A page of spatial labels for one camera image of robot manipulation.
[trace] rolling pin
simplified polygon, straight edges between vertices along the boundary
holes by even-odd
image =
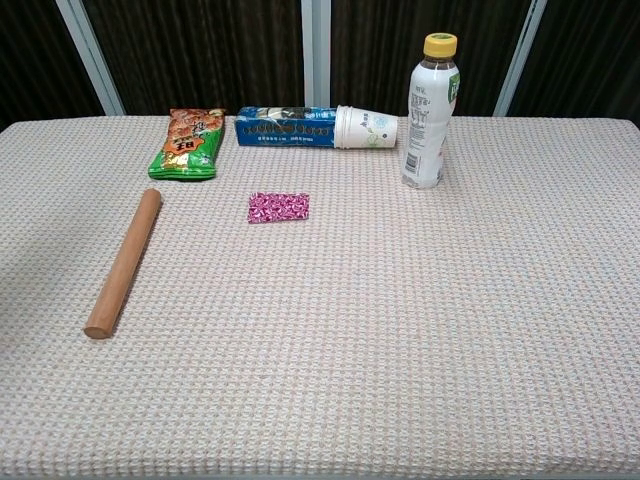
[[[160,192],[153,188],[142,194],[111,272],[84,327],[87,336],[95,339],[111,336],[161,203]]]

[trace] dark curtain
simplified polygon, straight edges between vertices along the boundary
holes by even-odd
[[[457,115],[491,115],[530,0],[333,0],[331,103],[407,115],[424,37],[458,37]]]
[[[55,0],[2,0],[0,130],[104,115]]]
[[[640,1],[549,0],[509,109],[640,125]]]
[[[304,105],[299,0],[84,4],[128,114]]]

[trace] plastic bottle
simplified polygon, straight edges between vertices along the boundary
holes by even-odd
[[[442,170],[442,146],[456,106],[460,72],[453,63],[458,39],[432,33],[424,39],[424,60],[411,74],[409,136],[402,159],[402,182],[435,187]]]

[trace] yellow bottle cap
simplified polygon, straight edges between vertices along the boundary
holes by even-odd
[[[453,57],[458,38],[450,33],[432,33],[424,39],[424,54],[433,58]]]

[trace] pink packet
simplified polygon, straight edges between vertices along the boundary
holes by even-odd
[[[254,193],[249,198],[249,223],[306,220],[309,217],[307,193]]]

